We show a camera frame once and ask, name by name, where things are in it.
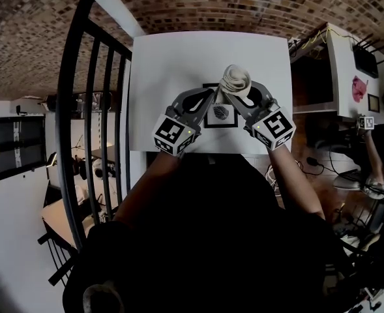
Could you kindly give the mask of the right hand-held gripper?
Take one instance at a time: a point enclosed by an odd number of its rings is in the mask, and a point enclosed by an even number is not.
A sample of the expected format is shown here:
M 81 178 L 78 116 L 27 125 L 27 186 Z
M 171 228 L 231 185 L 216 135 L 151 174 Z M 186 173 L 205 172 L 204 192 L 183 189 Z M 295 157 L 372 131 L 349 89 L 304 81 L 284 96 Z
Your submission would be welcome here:
M 252 82 L 248 97 L 230 95 L 229 101 L 244 119 L 244 130 L 268 150 L 292 139 L 296 127 L 290 114 L 264 85 Z

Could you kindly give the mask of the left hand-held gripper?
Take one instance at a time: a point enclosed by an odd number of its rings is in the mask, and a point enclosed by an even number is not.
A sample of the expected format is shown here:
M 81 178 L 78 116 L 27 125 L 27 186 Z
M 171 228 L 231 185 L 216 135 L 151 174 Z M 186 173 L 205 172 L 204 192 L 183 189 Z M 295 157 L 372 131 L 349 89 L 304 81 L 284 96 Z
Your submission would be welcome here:
M 177 95 L 156 121 L 155 147 L 172 156 L 181 156 L 200 135 L 201 122 L 213 98 L 213 89 L 191 89 Z

